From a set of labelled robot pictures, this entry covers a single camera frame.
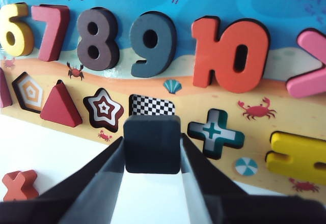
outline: yellow number 6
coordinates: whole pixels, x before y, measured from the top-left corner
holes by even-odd
[[[27,4],[8,4],[0,9],[0,43],[12,56],[28,55],[34,48],[34,36],[31,28],[19,17],[28,16]]]

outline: plus shape piece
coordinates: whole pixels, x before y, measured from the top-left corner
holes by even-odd
[[[210,109],[207,123],[190,122],[187,133],[190,137],[204,141],[203,154],[220,159],[223,146],[242,148],[245,136],[240,131],[226,129],[228,114],[224,110]]]

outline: red triangle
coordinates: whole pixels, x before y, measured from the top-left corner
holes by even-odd
[[[0,107],[4,108],[12,105],[8,84],[6,82],[5,73],[0,68]]]
[[[40,117],[46,121],[71,127],[75,127],[83,122],[63,82],[58,82],[52,88]]]

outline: blue seashell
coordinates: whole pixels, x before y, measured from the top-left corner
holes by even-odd
[[[177,80],[166,80],[163,85],[171,94],[175,94],[182,89],[181,83]]]

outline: crab illustration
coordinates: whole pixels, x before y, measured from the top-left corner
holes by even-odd
[[[292,188],[295,189],[297,192],[310,191],[310,190],[313,192],[319,192],[319,187],[316,186],[314,183],[299,182],[299,181],[295,181],[293,178],[289,178],[289,181],[294,184]]]
[[[104,134],[104,131],[101,130],[100,133],[98,134],[98,137],[104,139],[106,142],[109,142],[110,141],[110,138],[112,138],[112,136],[108,136],[106,134]]]
[[[246,111],[242,115],[243,116],[247,115],[247,118],[249,120],[250,120],[250,118],[255,120],[255,117],[263,117],[263,116],[267,116],[269,119],[270,119],[270,116],[273,116],[275,118],[275,115],[273,114],[273,112],[276,112],[276,111],[273,109],[268,109],[269,105],[270,105],[270,100],[268,98],[264,97],[262,99],[262,101],[267,104],[266,107],[264,107],[262,104],[260,104],[259,106],[253,106],[253,107],[247,105],[248,108],[245,108],[244,107],[245,103],[238,101],[238,105]]]
[[[68,75],[70,76],[70,79],[71,79],[71,76],[74,76],[74,77],[79,77],[81,78],[81,80],[83,80],[84,78],[84,75],[82,73],[82,69],[83,69],[83,65],[80,65],[80,69],[76,69],[76,68],[71,68],[70,67],[70,64],[67,62],[67,66],[69,67],[69,71],[68,71]]]
[[[14,68],[14,62],[16,61],[15,57],[12,58],[12,60],[8,60],[6,56],[4,56],[5,60],[5,67],[6,68]]]

